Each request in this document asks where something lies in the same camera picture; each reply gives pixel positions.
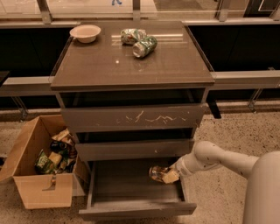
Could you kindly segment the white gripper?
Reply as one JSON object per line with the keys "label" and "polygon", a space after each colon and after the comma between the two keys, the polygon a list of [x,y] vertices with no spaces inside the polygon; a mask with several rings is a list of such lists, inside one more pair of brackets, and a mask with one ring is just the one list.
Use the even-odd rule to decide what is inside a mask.
{"label": "white gripper", "polygon": [[175,170],[170,170],[164,174],[162,180],[165,184],[171,184],[179,180],[179,177],[188,177],[193,175],[187,163],[189,159],[187,156],[180,157],[173,165],[172,168]]}

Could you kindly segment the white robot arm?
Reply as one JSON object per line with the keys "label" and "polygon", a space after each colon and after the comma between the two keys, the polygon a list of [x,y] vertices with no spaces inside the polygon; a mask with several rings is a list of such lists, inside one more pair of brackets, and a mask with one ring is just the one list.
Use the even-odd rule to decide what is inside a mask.
{"label": "white robot arm", "polygon": [[242,224],[280,224],[280,152],[260,157],[197,142],[192,152],[177,160],[164,175],[165,183],[222,165],[244,177],[247,183]]}

